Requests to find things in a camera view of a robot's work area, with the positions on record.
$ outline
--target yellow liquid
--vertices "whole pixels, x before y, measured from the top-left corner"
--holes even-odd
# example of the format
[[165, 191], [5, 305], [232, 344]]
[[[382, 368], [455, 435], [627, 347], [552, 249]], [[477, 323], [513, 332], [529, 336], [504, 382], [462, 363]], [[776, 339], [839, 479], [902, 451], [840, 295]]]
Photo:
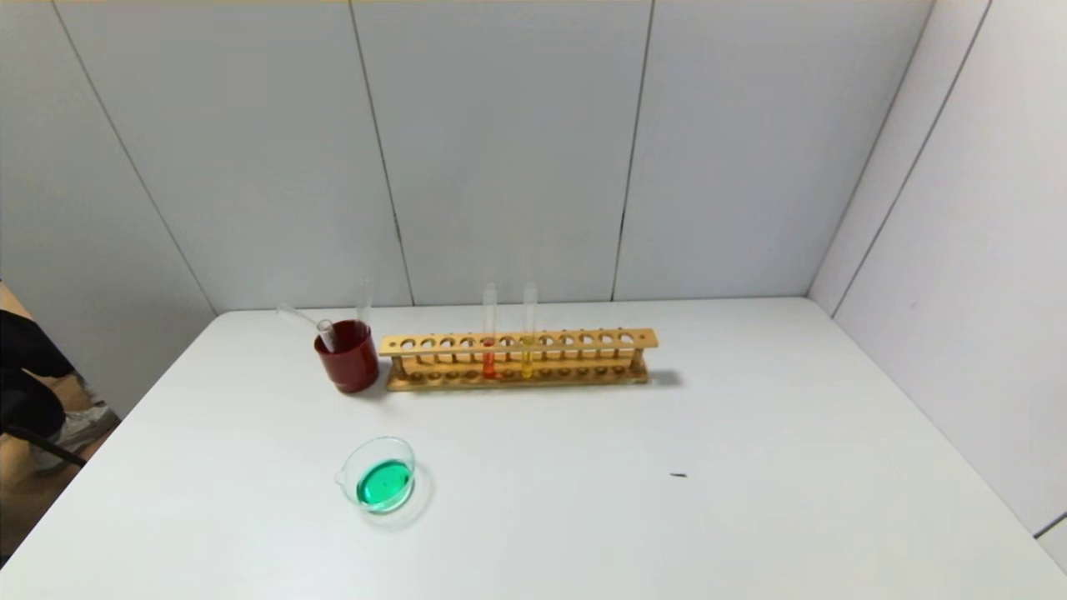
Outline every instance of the yellow liquid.
[[[529, 348], [534, 345], [532, 335], [524, 335], [522, 338], [523, 347]], [[523, 352], [523, 379], [529, 379], [534, 377], [534, 352]]]

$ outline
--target wall panel seam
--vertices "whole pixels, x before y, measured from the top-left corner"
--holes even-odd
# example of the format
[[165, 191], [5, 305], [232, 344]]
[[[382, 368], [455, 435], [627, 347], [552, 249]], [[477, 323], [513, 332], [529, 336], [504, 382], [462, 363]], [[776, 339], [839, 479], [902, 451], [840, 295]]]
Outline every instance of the wall panel seam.
[[630, 183], [634, 176], [634, 153], [637, 149], [637, 126], [641, 121], [641, 100], [644, 97], [644, 75], [649, 70], [649, 48], [652, 46], [652, 20], [656, 13], [656, 0], [649, 2], [649, 27], [644, 34], [644, 58], [641, 61], [641, 79], [637, 85], [637, 110], [634, 111], [634, 136], [630, 141], [630, 164], [626, 168], [626, 187], [622, 194], [622, 214], [619, 216], [619, 243], [615, 249], [615, 275], [611, 278], [611, 298], [619, 285], [619, 262], [622, 258], [622, 232], [626, 225], [626, 205], [630, 203]]
[[860, 184], [863, 181], [863, 176], [866, 175], [867, 169], [871, 167], [871, 159], [874, 157], [874, 149], [878, 147], [878, 142], [881, 141], [881, 135], [886, 130], [886, 124], [889, 123], [889, 115], [893, 114], [893, 109], [896, 107], [896, 100], [901, 97], [901, 90], [904, 88], [904, 80], [908, 78], [908, 72], [911, 70], [911, 63], [915, 60], [915, 53], [919, 51], [919, 46], [923, 43], [923, 36], [926, 35], [926, 28], [930, 22], [930, 15], [934, 14], [934, 3], [938, 0], [931, 0], [929, 10], [926, 11], [926, 18], [923, 20], [923, 28], [920, 31], [919, 37], [915, 38], [915, 45], [911, 48], [911, 54], [908, 57], [908, 64], [904, 66], [904, 75], [901, 76], [901, 80], [896, 82], [896, 91], [893, 92], [893, 99], [889, 102], [889, 109], [886, 111], [886, 116], [881, 120], [881, 125], [878, 126], [878, 133], [874, 137], [874, 143], [871, 144], [871, 149], [867, 152], [866, 160], [863, 161], [863, 168], [860, 169], [860, 176], [856, 178], [856, 184], [853, 186], [851, 193], [848, 194], [848, 203], [845, 204], [845, 209], [841, 211], [841, 217], [838, 219], [838, 225], [833, 228], [833, 235], [830, 236], [830, 243], [827, 244], [826, 251], [823, 252], [823, 258], [818, 262], [818, 268], [815, 269], [815, 273], [812, 275], [811, 281], [808, 282], [808, 290], [805, 293], [805, 298], [811, 297], [811, 288], [815, 285], [815, 280], [818, 278], [818, 272], [823, 269], [823, 265], [826, 263], [826, 257], [830, 255], [830, 249], [833, 248], [833, 240], [838, 238], [838, 234], [841, 233], [841, 226], [845, 222], [845, 217], [848, 216], [848, 209], [851, 208], [853, 203], [856, 201], [856, 194], [860, 191]]
[[[370, 121], [375, 124], [375, 138], [378, 141], [378, 155], [382, 159], [382, 173], [385, 175], [385, 191], [389, 195], [389, 208], [393, 210], [393, 226], [397, 232], [397, 244], [400, 247], [400, 260], [403, 263], [404, 279], [408, 280], [408, 296], [411, 298], [411, 305], [415, 304], [415, 287], [411, 284], [411, 271], [408, 270], [408, 255], [403, 249], [403, 236], [400, 234], [400, 218], [397, 217], [397, 205], [393, 201], [393, 185], [389, 181], [389, 168], [385, 164], [385, 147], [382, 145], [382, 132], [378, 128], [378, 113], [375, 112], [375, 96], [370, 93], [370, 77], [367, 75], [367, 62], [363, 58], [363, 45], [360, 43], [360, 27], [355, 22], [355, 7], [353, 0], [348, 2], [348, 14], [352, 17], [352, 34], [355, 36], [355, 52], [360, 56], [360, 69], [363, 73], [363, 85], [367, 91], [367, 104], [370, 107]], [[377, 265], [371, 265], [371, 269], [377, 269]]]
[[881, 236], [881, 232], [886, 227], [886, 223], [893, 214], [893, 209], [896, 208], [896, 203], [899, 202], [901, 196], [904, 195], [904, 189], [908, 186], [908, 181], [911, 179], [911, 174], [914, 173], [915, 165], [919, 164], [919, 160], [922, 158], [923, 152], [926, 151], [926, 144], [934, 135], [934, 130], [937, 129], [937, 124], [941, 120], [941, 113], [944, 112], [944, 107], [949, 105], [952, 92], [956, 89], [956, 82], [959, 81], [959, 76], [964, 73], [964, 67], [967, 66], [967, 60], [971, 57], [971, 50], [974, 48], [974, 43], [978, 40], [978, 34], [982, 33], [982, 26], [986, 22], [986, 15], [989, 14], [989, 7], [991, 5], [992, 0], [987, 0], [986, 7], [982, 11], [982, 18], [978, 19], [978, 26], [974, 28], [974, 34], [971, 36], [971, 42], [967, 45], [967, 51], [964, 52], [964, 60], [959, 62], [959, 67], [956, 69], [956, 74], [952, 78], [949, 91], [945, 92], [944, 98], [941, 100], [941, 106], [938, 107], [937, 114], [934, 116], [934, 121], [930, 123], [930, 127], [926, 131], [926, 137], [923, 138], [923, 143], [919, 146], [919, 152], [915, 153], [915, 157], [912, 159], [911, 165], [908, 167], [907, 175], [905, 175], [904, 180], [901, 181], [901, 187], [896, 190], [896, 195], [893, 196], [893, 202], [889, 205], [889, 210], [886, 211], [885, 217], [881, 219], [881, 223], [878, 224], [878, 230], [875, 231], [874, 236], [871, 238], [871, 242], [867, 244], [866, 251], [863, 253], [863, 257], [860, 258], [860, 264], [856, 267], [856, 270], [853, 272], [853, 277], [848, 280], [848, 285], [845, 286], [845, 291], [838, 300], [838, 305], [830, 314], [830, 318], [837, 318], [838, 312], [841, 311], [841, 306], [844, 305], [845, 299], [848, 298], [848, 293], [853, 289], [853, 284], [856, 283], [856, 278], [858, 278], [860, 271], [863, 270], [863, 265], [866, 264], [867, 257], [871, 256], [871, 251], [878, 242], [878, 237]]
[[1034, 534], [1034, 539], [1038, 539], [1042, 535], [1051, 532], [1053, 527], [1055, 527], [1060, 523], [1063, 523], [1065, 520], [1067, 520], [1067, 512], [1064, 512], [1063, 515], [1056, 517], [1055, 519], [1052, 520], [1051, 523], [1041, 527], [1036, 534]]
[[156, 203], [156, 198], [152, 194], [152, 190], [148, 189], [148, 185], [145, 183], [144, 177], [141, 176], [141, 171], [137, 167], [137, 162], [133, 161], [133, 156], [130, 154], [129, 148], [126, 147], [126, 142], [123, 141], [123, 137], [118, 133], [118, 127], [115, 126], [114, 120], [111, 119], [111, 113], [108, 112], [108, 107], [103, 104], [103, 98], [96, 89], [96, 84], [93, 83], [93, 78], [89, 74], [89, 67], [85, 66], [85, 61], [82, 60], [81, 52], [78, 51], [78, 47], [74, 43], [74, 37], [70, 35], [70, 30], [67, 29], [66, 21], [63, 20], [63, 15], [60, 13], [59, 6], [55, 5], [55, 0], [52, 0], [51, 5], [52, 11], [55, 12], [55, 18], [59, 19], [60, 27], [63, 29], [63, 35], [66, 36], [67, 43], [74, 51], [75, 59], [78, 61], [78, 66], [81, 67], [81, 72], [85, 76], [85, 81], [89, 82], [89, 88], [93, 91], [93, 97], [96, 98], [96, 104], [99, 105], [100, 110], [103, 112], [103, 117], [108, 120], [108, 125], [111, 127], [111, 131], [115, 135], [115, 139], [118, 141], [118, 146], [123, 149], [126, 160], [129, 161], [130, 168], [133, 170], [133, 174], [137, 176], [138, 181], [140, 181], [141, 189], [144, 190], [145, 195], [148, 198], [148, 203], [152, 204], [153, 209], [156, 211], [156, 216], [159, 217], [159, 221], [163, 224], [163, 230], [166, 231], [166, 235], [171, 238], [171, 243], [173, 243], [175, 250], [178, 251], [178, 256], [181, 257], [181, 262], [185, 263], [186, 269], [189, 270], [189, 274], [193, 278], [193, 282], [196, 284], [197, 289], [200, 289], [201, 296], [204, 297], [204, 301], [207, 303], [208, 309], [211, 310], [212, 314], [219, 316], [219, 311], [216, 310], [214, 304], [211, 302], [211, 298], [204, 289], [204, 285], [201, 284], [200, 278], [196, 277], [196, 271], [193, 270], [192, 265], [189, 264], [189, 259], [186, 258], [186, 253], [181, 249], [181, 244], [178, 243], [177, 238], [174, 237], [174, 232], [171, 231], [170, 223], [168, 223], [166, 219], [163, 218], [163, 214], [160, 211], [159, 205]]

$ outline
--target black chair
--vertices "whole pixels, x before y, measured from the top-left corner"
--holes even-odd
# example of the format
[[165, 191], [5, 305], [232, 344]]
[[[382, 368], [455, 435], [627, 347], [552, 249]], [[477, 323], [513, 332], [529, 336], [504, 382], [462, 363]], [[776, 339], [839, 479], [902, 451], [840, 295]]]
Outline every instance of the black chair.
[[[20, 380], [19, 385], [4, 385], [4, 383], [12, 381], [14, 378], [18, 378]], [[33, 431], [18, 425], [17, 415], [27, 410], [27, 405], [29, 402], [58, 401], [55, 399], [55, 395], [48, 389], [47, 385], [41, 383], [36, 379], [33, 379], [26, 373], [18, 372], [17, 374], [4, 373], [3, 376], [0, 377], [0, 388], [2, 388], [0, 389], [0, 433], [7, 433], [14, 438], [26, 440], [38, 448], [62, 458], [70, 464], [77, 464], [79, 468], [85, 465], [84, 458], [74, 454], [73, 452], [64, 449]]]

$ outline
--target orange liquid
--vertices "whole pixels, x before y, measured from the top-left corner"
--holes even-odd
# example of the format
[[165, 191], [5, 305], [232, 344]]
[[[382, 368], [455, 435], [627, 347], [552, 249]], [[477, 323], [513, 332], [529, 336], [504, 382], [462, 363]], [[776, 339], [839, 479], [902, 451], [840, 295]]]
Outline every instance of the orange liquid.
[[[490, 337], [485, 340], [483, 345], [487, 348], [492, 348], [496, 342]], [[482, 352], [482, 363], [481, 363], [481, 375], [485, 379], [496, 379], [496, 353], [494, 352]]]

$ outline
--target wooden test tube rack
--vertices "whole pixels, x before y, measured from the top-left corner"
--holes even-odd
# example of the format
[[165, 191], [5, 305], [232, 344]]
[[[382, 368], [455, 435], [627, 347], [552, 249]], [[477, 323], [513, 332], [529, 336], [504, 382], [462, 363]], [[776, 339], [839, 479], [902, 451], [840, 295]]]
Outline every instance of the wooden test tube rack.
[[[648, 383], [646, 348], [659, 342], [651, 329], [538, 331], [536, 344], [521, 345], [519, 332], [496, 334], [492, 346], [496, 377], [482, 373], [483, 334], [387, 335], [378, 353], [393, 360], [392, 392], [610, 385]], [[532, 375], [523, 377], [523, 353], [532, 354]]]

